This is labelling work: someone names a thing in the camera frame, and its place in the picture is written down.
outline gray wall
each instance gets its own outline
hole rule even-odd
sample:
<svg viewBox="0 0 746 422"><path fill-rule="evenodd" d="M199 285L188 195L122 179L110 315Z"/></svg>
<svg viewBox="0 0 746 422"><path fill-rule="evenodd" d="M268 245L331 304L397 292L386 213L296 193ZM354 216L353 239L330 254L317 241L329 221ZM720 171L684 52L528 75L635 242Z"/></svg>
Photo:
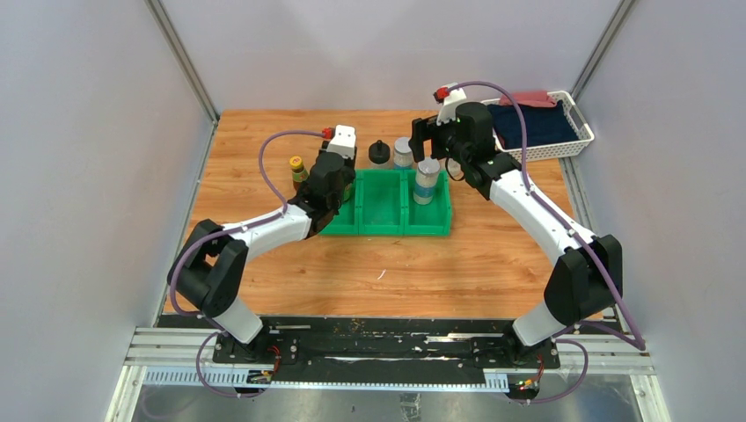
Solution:
<svg viewBox="0 0 746 422"><path fill-rule="evenodd" d="M568 90L618 1L164 3L223 110L431 109L438 86L472 79Z"/></svg>
<svg viewBox="0 0 746 422"><path fill-rule="evenodd" d="M0 1L0 409L100 421L210 125L142 1Z"/></svg>
<svg viewBox="0 0 746 422"><path fill-rule="evenodd" d="M644 0L580 105L581 173L674 420L743 420L746 4Z"/></svg>

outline wooden table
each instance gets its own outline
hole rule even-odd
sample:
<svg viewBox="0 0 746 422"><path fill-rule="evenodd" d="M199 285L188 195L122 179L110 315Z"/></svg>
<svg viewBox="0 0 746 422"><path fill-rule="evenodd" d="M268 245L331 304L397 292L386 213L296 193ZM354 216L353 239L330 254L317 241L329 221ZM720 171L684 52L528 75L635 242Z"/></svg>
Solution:
<svg viewBox="0 0 746 422"><path fill-rule="evenodd" d="M227 111L191 224L205 218L239 222L279 207L257 167L260 144L276 132L353 126L357 168L367 168L372 142L382 139L393 147L396 138L409 135L412 119L432 114ZM313 163L320 143L315 137L288 136L267 147L267 173L287 198L293 194L289 158L299 155ZM531 163L529 170L541 189L571 215L559 162ZM541 300L553 263L506 212L465 182L450 182L450 192L450 236L315 236L252 261L239 294L259 314L519 317ZM188 307L186 301L179 303ZM170 310L166 303L165 311Z"/></svg>

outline black lid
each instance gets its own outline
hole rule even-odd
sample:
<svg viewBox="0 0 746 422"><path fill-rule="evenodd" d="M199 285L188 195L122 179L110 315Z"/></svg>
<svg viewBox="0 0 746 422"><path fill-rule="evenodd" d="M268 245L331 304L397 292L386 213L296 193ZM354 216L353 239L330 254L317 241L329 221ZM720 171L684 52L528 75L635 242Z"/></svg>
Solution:
<svg viewBox="0 0 746 422"><path fill-rule="evenodd" d="M373 164L383 164L389 161L391 157L391 148L380 139L368 148L368 158Z"/></svg>

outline cable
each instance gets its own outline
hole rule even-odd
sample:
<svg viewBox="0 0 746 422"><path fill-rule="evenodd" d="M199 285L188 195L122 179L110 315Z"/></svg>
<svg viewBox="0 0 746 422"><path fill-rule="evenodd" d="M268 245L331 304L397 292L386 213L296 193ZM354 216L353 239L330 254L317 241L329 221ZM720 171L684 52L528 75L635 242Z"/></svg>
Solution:
<svg viewBox="0 0 746 422"><path fill-rule="evenodd" d="M539 363L539 367L538 367L538 374L531 379L533 382L539 382L539 381L541 381L541 377L542 377L542 375L544 375L544 369L545 369L545 367L544 367L544 356L542 356L541 353L540 353L540 354L537 354L537 358L538 358L538 360L539 360L540 363Z"/></svg>
<svg viewBox="0 0 746 422"><path fill-rule="evenodd" d="M171 302L171 306L173 306L173 309L176 311L177 314L183 316L183 317L190 317L190 316L196 316L200 314L199 310L184 310L182 309L179 304L176 302L176 284L179 282L179 274L181 273L181 269L184 267L184 264L186 263L187 259L192 256L193 253L195 253L200 247L202 247L205 243L210 242L212 240L217 239L221 236L226 235L233 235L235 233L238 233L240 231L245 231L248 229L253 229L255 227L259 227L263 224L267 224L269 222L273 222L274 220L277 220L278 218L282 217L285 212L288 210L288 201L285 199L284 196L282 196L282 193L280 193L279 190L272 184L272 182L269 180L269 177L267 176L267 171L264 169L264 150L267 148L267 145L285 135L308 135L308 136L317 136L320 138L323 138L324 135L319 132L311 132L308 130L285 130L282 132L279 132L277 134L274 134L270 137L268 137L259 148L259 170L261 173L261 177L264 179L265 182L267 182L267 185L272 190L272 192L277 196L277 198L280 199L280 202L282 203L282 211L276 214L272 214L267 218L263 218L261 220L258 220L256 222L251 222L249 224L243 225L243 226L237 226L232 229L226 229L222 231L217 231L215 233L209 234L205 237L200 238L194 244L189 246L186 251L181 255L181 258L179 258L179 261L176 263L176 266L173 268L173 274L171 277L171 285L168 289L168 297L169 301ZM212 323L216 326L216 328L222 329L219 327L219 325L216 325L216 323Z"/></svg>
<svg viewBox="0 0 746 422"><path fill-rule="evenodd" d="M259 170L260 170L260 173L261 173L261 177L267 183L267 186L269 186L269 189L271 189L272 192L277 196L277 198L280 199L280 202L282 203L282 211L280 211L279 213L270 215L267 218L263 218L261 220L258 220L256 222L250 222L248 224L239 225L239 226L231 228L231 229L225 229L225 230L217 231L215 233L212 233L212 234L209 234L207 236L201 237L196 242L194 242L194 244L192 244L191 246L189 246L188 248L186 248L186 251L184 251L184 253L181 255L181 258L176 263L176 266L173 269L173 274L172 274L172 277L171 277L171 285L170 285L170 288L168 290L169 300L171 301L171 305L173 306L174 310L176 310L177 314L182 315L183 317L189 317L189 316L194 316L194 315L199 315L200 314L200 311L198 311L198 310L187 311L187 310L182 309L179 306L179 304L177 303L177 301L176 301L176 292L177 292L176 285L179 282L179 274L181 273L181 269L184 267L184 264L186 263L187 259L189 257L191 257L193 253L195 253L205 243L213 241L213 240L217 239L218 237L226 236L226 235L232 235L232 234L235 234L235 233L238 233L238 232L241 232L241 231L246 231L246 230L253 229L255 227L259 227L261 225L273 222L273 221L279 219L280 217L282 217L285 214L285 212L288 210L288 200L286 200L285 197L282 196L282 193L280 193L280 191L272 184L272 181L269 180L269 176L267 175L267 171L264 168L264 151L265 151L265 149L267 149L267 145L271 141L273 141L273 140L275 140L275 139L277 139L277 138L279 138L281 136L285 136L285 135L308 135L308 136L317 136L319 138L323 138L324 137L324 134L321 134L321 133L318 133L318 132L311 132L311 131L308 131L308 130L286 130L286 131L282 131L282 132L279 132L277 134L274 134L274 135L268 137L261 144L261 146L259 148ZM221 327L220 324L218 324L217 322L213 321L211 318L206 317L206 319L213 326L215 326L218 330L224 331L224 328ZM217 394L218 396L221 396L221 397L248 398L248 397L256 397L256 396L258 396L264 390L260 391L259 393L249 393L249 394L238 394L237 393L236 395L232 395L232 394L226 393L224 391L221 391L221 390L216 389L215 387L209 385L208 382L207 382L207 380L205 379L204 375L202 374L202 371L201 371L201 368L200 368L200 357L202 356L202 352L204 351L205 347L207 346L207 343L212 338L214 338L215 336L217 336L220 333L220 331L216 331L216 332L210 334L207 338L205 338L205 341L202 342L202 344L200 346L200 349L197 352L196 368L197 368L197 377L200 379L200 383L206 389L208 389L212 393L215 393L215 394ZM274 364L274 371L275 372L277 371L278 365L279 365L279 360L276 360L275 364Z"/></svg>
<svg viewBox="0 0 746 422"><path fill-rule="evenodd" d="M205 338L205 341L203 341L202 344L200 345L199 350L197 350L197 359L195 360L195 362L196 362L196 367L197 367L197 378L200 379L200 383L206 389L210 390L210 392L213 392L213 393L217 394L220 397L228 397L228 398L251 398L251 397L256 397L256 396L260 395L261 393L265 392L266 390L263 389L262 391L259 391L257 393L244 393L244 394L235 393L235 394L231 394L231 393L226 393L225 391L221 391L219 389L216 389L215 387L213 387L213 386L211 386L211 385L208 384L208 380L205 378L205 375L202 373L202 368L200 367L200 357L202 356L202 352L204 352L205 347L207 347L209 341L211 339L213 339L214 337L216 337L218 334L220 334L220 331L215 331L212 334L210 334L209 336L207 336L207 338Z"/></svg>
<svg viewBox="0 0 746 422"><path fill-rule="evenodd" d="M557 343L565 343L565 344L573 345L573 346L581 349L581 352L583 353L583 369L581 371L580 376L578 377L578 381L576 381L575 384L573 384L572 387L570 387L569 389L567 389L567 390L559 393L556 396L551 396L551 397L546 397L546 398L538 398L538 399L535 399L535 400L511 399L511 401L516 402L516 403L520 403L520 404L543 404L543 403L550 403L550 402L554 402L554 401L560 400L561 398L565 398L565 397L573 394L573 392L575 390L577 390L578 387L581 386L583 380L585 380L585 375L588 373L588 364L589 364L589 362L588 362L588 360L589 360L588 350L586 350L586 348L583 347L582 344L578 343L575 340L567 340L567 339L563 339L563 338L558 338L557 339Z"/></svg>
<svg viewBox="0 0 746 422"><path fill-rule="evenodd" d="M518 121L521 124L521 176L523 178L523 184L526 187L526 192L530 194L531 198L536 200L536 202L539 203L546 211L551 214L557 222L559 222L562 227L564 227L568 232L573 233L573 239L582 247L583 250L588 253L590 256L590 259L593 261L593 264L598 268L598 272L601 274L601 277L603 278L603 281L606 283L606 286L611 291L611 296L614 298L614 301L619 306L619 310L622 313L622 317L627 321L630 327L630 331L632 332L632 335L634 337L634 340L626 339L628 343L630 343L632 346L638 348L639 350L645 350L645 340L642 338L642 335L640 333L640 329L638 328L637 324L634 321L634 318L632 317L632 314L630 313L629 309L627 308L625 302L622 300L622 296L619 294L619 291L617 290L617 286L614 284L614 280L611 279L611 276L609 275L609 272L606 270L606 267L603 266L603 263L601 262L601 259L596 255L596 252L593 251L593 249L585 242L585 240L582 239L582 237L573 230L572 226L569 222L567 222L560 213L557 212L557 210L554 209L554 207L550 206L544 199L541 198L541 196L538 195L535 191L531 190L530 186L530 178L529 178L529 170L526 165L527 162L527 154L528 154L528 136L526 135L526 120L523 117L523 111L521 111L521 107L518 105L518 102L515 98L513 98L513 95L510 94L510 92L507 92L500 86L496 84L492 84L489 82L484 81L468 81L468 82L462 82L459 84L455 84L448 88L448 92L458 90L460 88L464 88L466 86L486 86L488 88L492 88L494 90L497 90L501 92L503 95L508 97L510 100L510 103L513 105L513 107L516 109L516 112L518 114Z"/></svg>
<svg viewBox="0 0 746 422"><path fill-rule="evenodd" d="M585 325L587 327L593 327L593 328L595 328L595 329L597 329L599 331L603 331L603 332L605 332L607 334L610 334L610 335L612 335L612 336L614 336L614 337L616 337L616 338L618 338L618 339L626 342L627 344L629 344L629 345L631 345L633 347L637 347L638 348L638 346L635 344L634 338L629 338L626 335L624 335L623 333L621 333L619 331L616 331L616 330L614 330L611 327L607 327L606 325L603 325L603 324L601 324L601 323L599 323L597 321L588 321L588 320L584 319L584 320L580 321L578 324ZM574 329L574 327L570 326L570 327L567 327L565 330L563 330L565 332L562 332L562 331L561 332L562 332L562 334L567 334L568 332L572 331L573 329Z"/></svg>
<svg viewBox="0 0 746 422"><path fill-rule="evenodd" d="M277 348L277 346L272 346L267 349L269 352L274 352L274 369L272 371L272 376L275 376L277 374L277 370L280 369L280 359L282 359L282 354L280 353L280 349Z"/></svg>

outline label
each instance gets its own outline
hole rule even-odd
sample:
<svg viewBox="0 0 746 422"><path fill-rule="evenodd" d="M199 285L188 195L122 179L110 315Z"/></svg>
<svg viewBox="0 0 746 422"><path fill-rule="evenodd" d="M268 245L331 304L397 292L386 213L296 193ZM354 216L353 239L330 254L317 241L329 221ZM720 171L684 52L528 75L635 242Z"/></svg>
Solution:
<svg viewBox="0 0 746 422"><path fill-rule="evenodd" d="M308 178L308 171L303 170L300 173L296 173L293 171L293 181L294 182L303 182Z"/></svg>
<svg viewBox="0 0 746 422"><path fill-rule="evenodd" d="M414 194L420 198L429 198L435 194L435 186L423 187L415 183Z"/></svg>

